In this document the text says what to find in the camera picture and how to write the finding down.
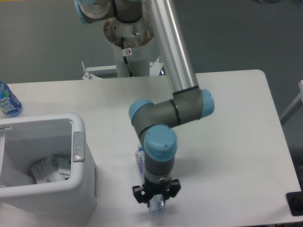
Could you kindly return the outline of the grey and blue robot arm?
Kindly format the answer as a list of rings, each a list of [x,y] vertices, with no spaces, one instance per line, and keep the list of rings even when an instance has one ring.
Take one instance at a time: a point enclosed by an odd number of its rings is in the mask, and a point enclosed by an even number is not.
[[[171,98],[160,103],[140,99],[131,104],[129,117],[145,152],[143,184],[133,187],[138,203],[163,200],[179,192],[172,178],[177,137],[173,128],[200,120],[214,111],[209,91],[201,89],[184,45],[175,5],[171,0],[76,0],[85,24],[104,21],[103,32],[115,53],[119,77],[149,75],[145,48],[156,41]]]

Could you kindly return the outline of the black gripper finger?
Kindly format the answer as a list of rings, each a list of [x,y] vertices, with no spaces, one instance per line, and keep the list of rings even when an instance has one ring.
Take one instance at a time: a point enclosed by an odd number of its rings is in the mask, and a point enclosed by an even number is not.
[[[179,179],[171,180],[169,183],[169,187],[165,191],[165,200],[175,198],[180,189],[181,185]]]
[[[133,195],[138,203],[147,204],[147,197],[145,196],[145,185],[135,185],[132,187]]]

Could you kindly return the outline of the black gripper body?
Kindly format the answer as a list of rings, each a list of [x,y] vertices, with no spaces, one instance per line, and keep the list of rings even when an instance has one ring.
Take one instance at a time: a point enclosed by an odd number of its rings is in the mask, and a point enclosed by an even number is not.
[[[162,195],[164,200],[168,200],[172,197],[171,178],[166,180],[160,180],[158,183],[150,181],[147,177],[144,177],[144,203],[149,203],[155,195]]]

